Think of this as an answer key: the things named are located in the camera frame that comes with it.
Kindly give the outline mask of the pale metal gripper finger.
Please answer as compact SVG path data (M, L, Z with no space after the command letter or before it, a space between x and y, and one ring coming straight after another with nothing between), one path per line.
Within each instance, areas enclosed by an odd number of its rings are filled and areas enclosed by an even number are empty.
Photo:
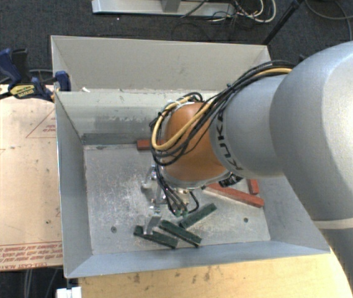
M161 188L158 184L157 171L155 165L151 165L145 177L141 181L140 190L150 197L160 197Z
M164 197L158 197L152 200L149 206L147 215L145 217L145 225L143 233L145 235L152 235L154 228L156 228L162 219L162 206L164 205Z

